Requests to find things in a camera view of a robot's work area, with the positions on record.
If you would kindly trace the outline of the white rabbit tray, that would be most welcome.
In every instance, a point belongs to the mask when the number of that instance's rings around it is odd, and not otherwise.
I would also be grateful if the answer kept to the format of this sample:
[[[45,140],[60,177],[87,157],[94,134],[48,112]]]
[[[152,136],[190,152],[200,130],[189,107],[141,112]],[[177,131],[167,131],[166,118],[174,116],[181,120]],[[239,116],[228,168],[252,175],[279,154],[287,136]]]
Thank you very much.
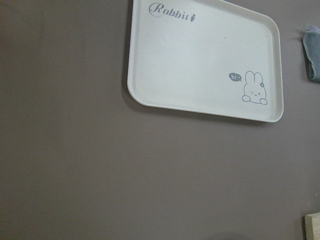
[[[135,0],[127,87],[148,107],[277,122],[279,29],[223,0]]]

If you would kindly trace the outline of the grey folded cloth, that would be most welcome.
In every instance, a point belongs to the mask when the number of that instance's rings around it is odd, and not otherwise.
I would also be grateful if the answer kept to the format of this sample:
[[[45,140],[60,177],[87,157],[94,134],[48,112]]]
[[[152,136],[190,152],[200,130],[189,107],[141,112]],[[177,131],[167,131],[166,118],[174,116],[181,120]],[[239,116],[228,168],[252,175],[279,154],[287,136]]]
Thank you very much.
[[[320,82],[320,28],[310,25],[302,38],[306,56],[306,72],[312,82]]]

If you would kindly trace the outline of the wooden cutting board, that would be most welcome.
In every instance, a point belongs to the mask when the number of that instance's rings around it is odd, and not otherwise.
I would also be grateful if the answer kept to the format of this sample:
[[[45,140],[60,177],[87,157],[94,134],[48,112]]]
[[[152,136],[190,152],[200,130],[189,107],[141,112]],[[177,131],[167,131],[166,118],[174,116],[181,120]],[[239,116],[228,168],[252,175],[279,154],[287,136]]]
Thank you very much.
[[[305,234],[307,240],[320,240],[320,213],[304,216]]]

